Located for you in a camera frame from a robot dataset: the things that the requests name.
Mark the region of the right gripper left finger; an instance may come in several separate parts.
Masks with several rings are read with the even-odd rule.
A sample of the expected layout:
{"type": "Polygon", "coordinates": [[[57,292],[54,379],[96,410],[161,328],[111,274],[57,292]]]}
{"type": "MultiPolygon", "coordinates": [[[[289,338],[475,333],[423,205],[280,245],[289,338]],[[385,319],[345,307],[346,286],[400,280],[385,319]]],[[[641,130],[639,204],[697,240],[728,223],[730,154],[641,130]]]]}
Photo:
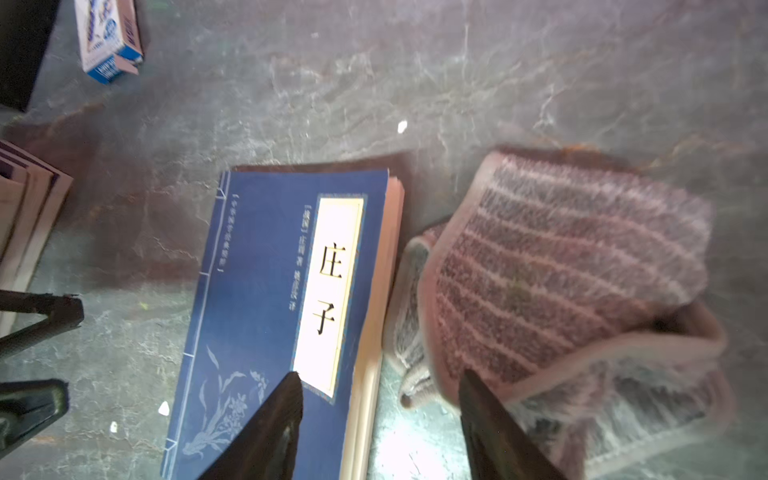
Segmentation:
{"type": "Polygon", "coordinates": [[[291,371],[200,478],[292,479],[302,418],[302,382],[291,371]]]}

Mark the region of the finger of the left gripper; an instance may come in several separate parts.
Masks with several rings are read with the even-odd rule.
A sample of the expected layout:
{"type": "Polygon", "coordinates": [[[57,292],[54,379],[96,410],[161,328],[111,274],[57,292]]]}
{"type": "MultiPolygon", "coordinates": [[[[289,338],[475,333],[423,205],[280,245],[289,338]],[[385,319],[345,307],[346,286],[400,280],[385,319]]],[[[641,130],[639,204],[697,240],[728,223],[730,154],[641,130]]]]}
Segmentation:
{"type": "Polygon", "coordinates": [[[57,296],[1,291],[2,313],[35,314],[39,321],[1,338],[1,359],[16,355],[42,341],[79,328],[84,320],[82,300],[75,295],[57,296]]]}
{"type": "Polygon", "coordinates": [[[1,458],[69,410],[68,384],[59,379],[1,384],[1,458]]]}

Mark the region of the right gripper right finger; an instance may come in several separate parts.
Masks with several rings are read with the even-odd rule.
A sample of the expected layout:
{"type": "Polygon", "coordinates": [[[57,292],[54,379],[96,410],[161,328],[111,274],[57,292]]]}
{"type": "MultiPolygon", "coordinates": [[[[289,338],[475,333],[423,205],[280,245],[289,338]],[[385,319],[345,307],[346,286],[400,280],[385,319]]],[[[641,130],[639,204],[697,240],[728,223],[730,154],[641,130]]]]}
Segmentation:
{"type": "Polygon", "coordinates": [[[459,382],[459,405],[473,480],[565,479],[469,369],[459,382]]]}

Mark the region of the navy book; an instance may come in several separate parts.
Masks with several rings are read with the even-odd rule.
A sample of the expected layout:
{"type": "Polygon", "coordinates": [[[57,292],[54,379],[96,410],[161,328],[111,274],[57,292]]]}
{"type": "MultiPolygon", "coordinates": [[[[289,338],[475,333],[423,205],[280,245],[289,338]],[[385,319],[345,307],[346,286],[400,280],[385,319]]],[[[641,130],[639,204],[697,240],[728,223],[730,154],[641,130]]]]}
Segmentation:
{"type": "Polygon", "coordinates": [[[403,203],[386,170],[223,173],[164,478],[200,477],[289,372],[303,386],[295,477],[366,477],[403,203]]]}
{"type": "Polygon", "coordinates": [[[1,289],[25,292],[73,178],[1,142],[1,289]]]}

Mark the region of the grey striped wiping cloth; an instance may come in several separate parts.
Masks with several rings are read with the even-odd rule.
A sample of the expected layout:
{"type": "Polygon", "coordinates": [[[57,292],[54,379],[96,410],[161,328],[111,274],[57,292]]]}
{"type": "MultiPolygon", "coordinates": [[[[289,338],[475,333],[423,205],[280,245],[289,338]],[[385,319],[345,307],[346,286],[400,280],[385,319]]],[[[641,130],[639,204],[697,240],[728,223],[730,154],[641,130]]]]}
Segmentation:
{"type": "Polygon", "coordinates": [[[593,479],[723,432],[727,335],[701,302],[713,209],[616,170],[494,152],[406,245],[384,325],[402,407],[474,372],[543,476],[593,479]]]}

